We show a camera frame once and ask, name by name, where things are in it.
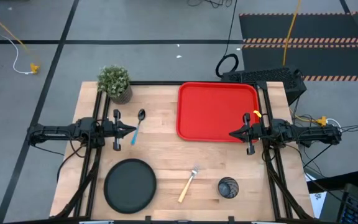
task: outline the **keyboard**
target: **keyboard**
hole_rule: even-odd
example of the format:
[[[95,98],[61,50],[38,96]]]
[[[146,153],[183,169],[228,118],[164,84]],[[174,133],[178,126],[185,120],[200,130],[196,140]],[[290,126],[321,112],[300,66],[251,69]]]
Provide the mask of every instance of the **keyboard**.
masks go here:
[[[342,213],[341,223],[358,223],[358,201],[348,197]]]

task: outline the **wooden table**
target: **wooden table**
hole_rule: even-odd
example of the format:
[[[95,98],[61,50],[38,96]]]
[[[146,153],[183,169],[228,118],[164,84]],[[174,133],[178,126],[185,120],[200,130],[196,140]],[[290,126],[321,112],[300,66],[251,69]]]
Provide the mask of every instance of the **wooden table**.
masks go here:
[[[247,156],[246,147],[241,143],[182,140],[176,134],[178,89],[179,86],[171,85],[133,86],[134,96],[130,103],[111,103],[109,106],[109,117],[112,119],[113,109],[119,109],[122,122],[128,125],[137,124],[137,113],[141,108],[146,110],[147,117],[142,122],[135,146],[130,144],[134,133],[121,140],[120,152],[112,149],[113,138],[106,139],[101,155],[92,219],[144,220],[146,215],[150,215],[152,220],[227,221],[228,216],[234,216],[236,221],[274,220],[266,166],[261,159],[262,143],[255,145],[254,155]],[[282,83],[268,83],[268,93],[273,117],[290,121]],[[92,116],[95,98],[96,83],[84,82],[74,121]],[[282,149],[281,152],[288,188],[305,211],[313,216],[299,153],[290,147]],[[67,147],[66,156],[71,153],[71,148]],[[108,171],[117,162],[128,158],[142,159],[153,168],[157,176],[157,191],[151,203],[142,211],[130,215],[111,209],[103,194],[104,178]],[[82,158],[74,156],[63,166],[51,215],[58,213],[78,188],[82,163]],[[196,163],[201,169],[191,183],[183,203],[178,203],[178,197]],[[233,177],[239,183],[239,194],[236,198],[225,199],[218,195],[217,184],[223,177]],[[282,195],[278,188],[277,192],[281,216],[284,217]],[[85,214],[87,200],[88,193],[85,193],[82,215]]]

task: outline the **wooden-handled fork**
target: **wooden-handled fork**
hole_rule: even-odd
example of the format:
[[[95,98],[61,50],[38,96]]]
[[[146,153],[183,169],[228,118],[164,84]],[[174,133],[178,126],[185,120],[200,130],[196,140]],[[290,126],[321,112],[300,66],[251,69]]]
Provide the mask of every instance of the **wooden-handled fork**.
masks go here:
[[[187,190],[189,189],[189,186],[190,186],[190,183],[191,181],[193,180],[194,176],[197,174],[198,172],[198,168],[199,168],[199,165],[196,164],[193,168],[193,170],[191,171],[191,176],[185,186],[185,188],[182,190],[180,196],[179,196],[179,199],[178,199],[178,202],[181,203],[183,201],[183,199],[185,198],[185,195],[187,193]]]

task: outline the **spoon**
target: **spoon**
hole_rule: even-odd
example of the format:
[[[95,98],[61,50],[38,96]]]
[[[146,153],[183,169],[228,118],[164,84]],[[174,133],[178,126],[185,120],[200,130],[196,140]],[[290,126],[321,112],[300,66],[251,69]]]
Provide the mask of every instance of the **spoon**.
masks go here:
[[[139,126],[140,126],[140,122],[142,122],[145,117],[146,117],[146,111],[144,109],[140,109],[139,113],[137,114],[137,118],[139,119],[139,123],[137,123],[136,131],[135,131],[134,137],[132,138],[131,145],[135,144],[137,132],[138,132]]]

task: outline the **round black plate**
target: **round black plate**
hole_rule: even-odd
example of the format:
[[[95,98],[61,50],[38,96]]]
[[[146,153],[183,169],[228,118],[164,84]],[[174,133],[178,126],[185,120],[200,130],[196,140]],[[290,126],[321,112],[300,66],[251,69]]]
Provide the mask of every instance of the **round black plate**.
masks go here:
[[[153,199],[157,181],[152,168],[140,159],[126,159],[111,168],[104,181],[104,197],[112,209],[131,214]]]

